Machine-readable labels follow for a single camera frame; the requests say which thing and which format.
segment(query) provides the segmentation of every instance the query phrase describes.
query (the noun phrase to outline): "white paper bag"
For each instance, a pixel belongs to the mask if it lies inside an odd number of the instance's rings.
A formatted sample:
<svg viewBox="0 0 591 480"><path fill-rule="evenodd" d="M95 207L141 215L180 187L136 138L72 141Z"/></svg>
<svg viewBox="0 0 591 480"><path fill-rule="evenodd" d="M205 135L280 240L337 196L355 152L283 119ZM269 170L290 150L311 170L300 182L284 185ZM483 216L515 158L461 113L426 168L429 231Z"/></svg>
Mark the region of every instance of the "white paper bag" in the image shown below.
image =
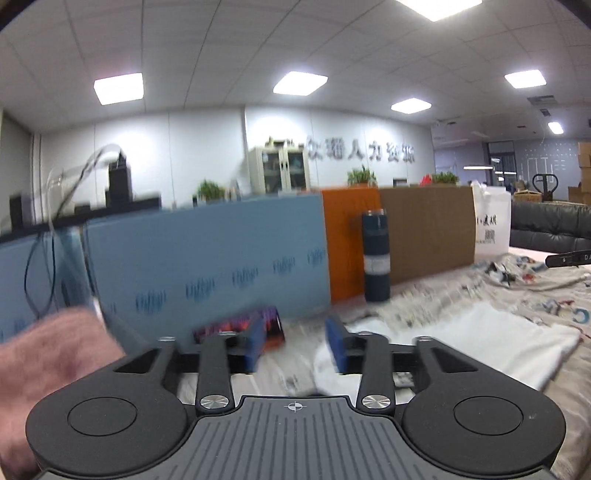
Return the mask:
<svg viewBox="0 0 591 480"><path fill-rule="evenodd" d="M511 194L504 187L472 183L476 212L476 258L496 257L509 251Z"/></svg>

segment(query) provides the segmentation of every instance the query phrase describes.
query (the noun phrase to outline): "ribbed grip surface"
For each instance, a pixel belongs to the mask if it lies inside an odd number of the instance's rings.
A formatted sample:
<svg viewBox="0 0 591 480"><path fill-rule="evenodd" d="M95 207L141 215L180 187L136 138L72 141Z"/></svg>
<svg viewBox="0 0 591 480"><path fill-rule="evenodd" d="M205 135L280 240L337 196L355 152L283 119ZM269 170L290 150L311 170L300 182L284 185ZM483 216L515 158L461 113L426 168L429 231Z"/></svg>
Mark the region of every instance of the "ribbed grip surface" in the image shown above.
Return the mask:
<svg viewBox="0 0 591 480"><path fill-rule="evenodd" d="M49 472L40 476L41 480L60 478ZM203 418L174 455L145 472L125 477L126 480L462 478L418 456L388 419L359 414L344 398L254 397L245 398L243 405L231 414ZM547 470L527 478L554 479Z"/></svg>

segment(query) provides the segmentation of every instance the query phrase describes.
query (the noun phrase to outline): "metal screw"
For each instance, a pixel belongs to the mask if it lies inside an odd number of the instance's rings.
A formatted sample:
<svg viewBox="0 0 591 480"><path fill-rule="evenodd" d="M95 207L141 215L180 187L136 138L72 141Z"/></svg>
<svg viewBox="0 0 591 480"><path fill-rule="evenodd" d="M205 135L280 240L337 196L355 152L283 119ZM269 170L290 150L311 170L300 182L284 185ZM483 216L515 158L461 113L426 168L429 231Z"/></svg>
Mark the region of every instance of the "metal screw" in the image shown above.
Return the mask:
<svg viewBox="0 0 591 480"><path fill-rule="evenodd" d="M361 403L365 408L371 408L372 410L387 408L391 404L390 399L384 395L368 395L361 401Z"/></svg>
<svg viewBox="0 0 591 480"><path fill-rule="evenodd" d="M217 408L227 407L230 401L223 395L208 395L207 397L203 397L199 403L203 408L215 410Z"/></svg>

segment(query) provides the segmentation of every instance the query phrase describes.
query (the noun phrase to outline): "glass cabinet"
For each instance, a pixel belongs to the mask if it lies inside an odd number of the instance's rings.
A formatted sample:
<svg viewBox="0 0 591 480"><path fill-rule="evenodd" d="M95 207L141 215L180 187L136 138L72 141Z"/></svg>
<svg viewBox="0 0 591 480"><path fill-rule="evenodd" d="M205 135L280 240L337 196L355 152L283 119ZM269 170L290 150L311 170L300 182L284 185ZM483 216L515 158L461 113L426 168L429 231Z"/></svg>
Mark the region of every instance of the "glass cabinet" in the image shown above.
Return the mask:
<svg viewBox="0 0 591 480"><path fill-rule="evenodd" d="M248 153L252 192L292 192L310 187L308 155L293 146L257 147Z"/></svg>

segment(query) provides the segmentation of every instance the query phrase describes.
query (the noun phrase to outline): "orange partition panel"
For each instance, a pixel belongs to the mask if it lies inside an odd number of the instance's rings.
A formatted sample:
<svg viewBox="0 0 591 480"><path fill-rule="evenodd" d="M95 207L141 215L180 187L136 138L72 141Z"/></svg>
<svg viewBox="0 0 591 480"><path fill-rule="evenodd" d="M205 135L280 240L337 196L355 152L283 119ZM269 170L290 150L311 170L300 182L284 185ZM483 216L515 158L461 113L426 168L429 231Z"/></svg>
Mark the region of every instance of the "orange partition panel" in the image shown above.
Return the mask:
<svg viewBox="0 0 591 480"><path fill-rule="evenodd" d="M363 293L361 214L381 208L378 189L323 189L328 244L330 298L333 302Z"/></svg>

